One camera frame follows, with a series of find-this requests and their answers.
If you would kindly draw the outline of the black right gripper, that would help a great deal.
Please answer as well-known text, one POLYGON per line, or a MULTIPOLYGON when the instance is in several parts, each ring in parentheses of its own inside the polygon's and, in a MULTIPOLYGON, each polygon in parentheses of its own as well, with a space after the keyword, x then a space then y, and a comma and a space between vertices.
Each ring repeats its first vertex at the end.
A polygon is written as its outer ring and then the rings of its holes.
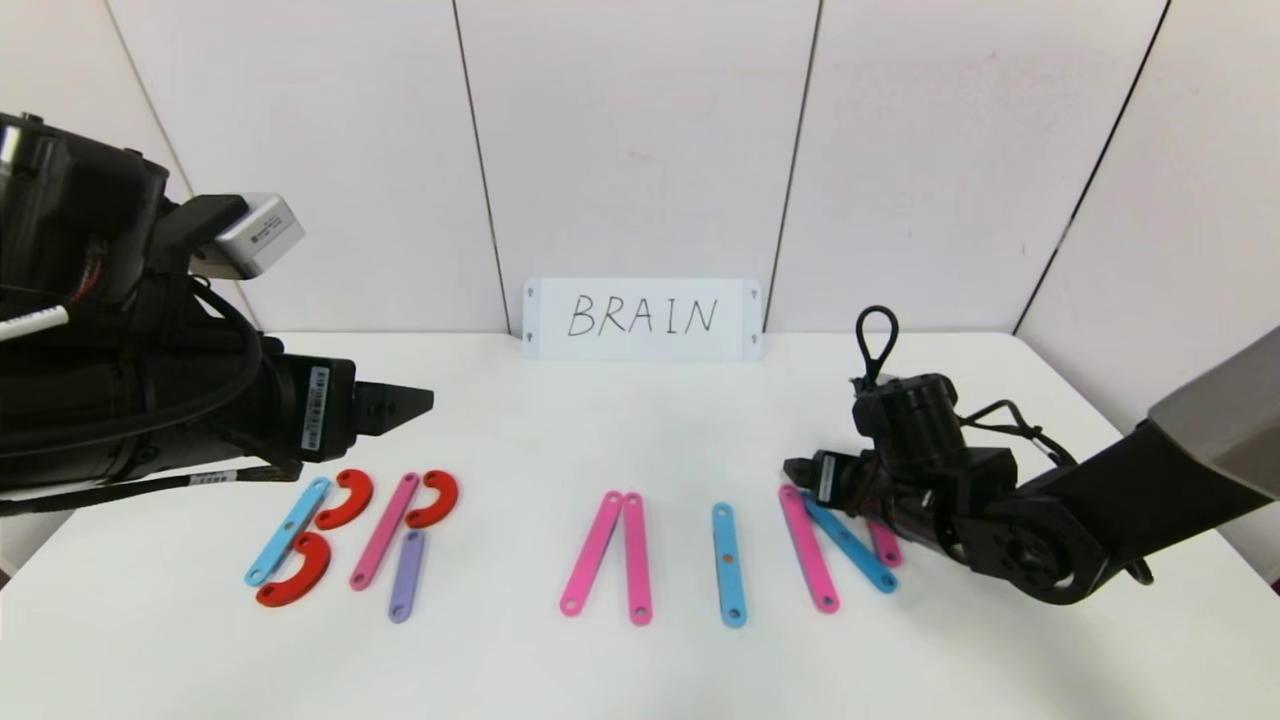
POLYGON ((873 502, 881 464, 873 450, 859 455, 819 451, 814 460, 785 460, 783 473, 797 488, 812 489, 812 497, 820 507, 858 518, 873 502))

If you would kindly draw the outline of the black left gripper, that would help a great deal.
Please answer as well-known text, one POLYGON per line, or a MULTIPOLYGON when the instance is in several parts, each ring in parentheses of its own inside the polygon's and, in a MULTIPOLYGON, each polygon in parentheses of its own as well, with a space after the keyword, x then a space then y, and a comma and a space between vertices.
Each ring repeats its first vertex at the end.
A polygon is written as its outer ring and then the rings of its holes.
POLYGON ((384 436, 434 407, 430 389, 355 383, 356 364, 343 357, 269 354, 260 380, 255 455, 271 464, 332 461, 355 443, 355 433, 384 436))

